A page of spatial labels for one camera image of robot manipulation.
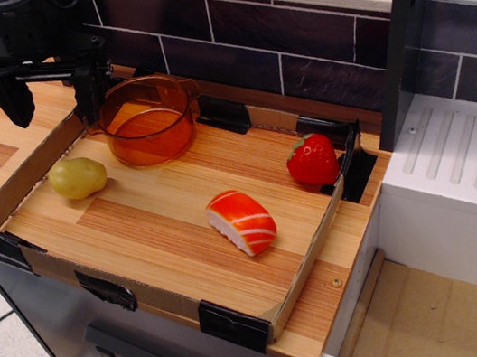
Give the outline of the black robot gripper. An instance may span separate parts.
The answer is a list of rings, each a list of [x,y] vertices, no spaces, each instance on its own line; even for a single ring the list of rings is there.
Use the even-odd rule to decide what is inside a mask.
[[[18,127],[35,111],[31,81],[72,80],[77,107],[96,124],[109,90],[104,40],[86,34],[80,0],[0,0],[0,108]]]

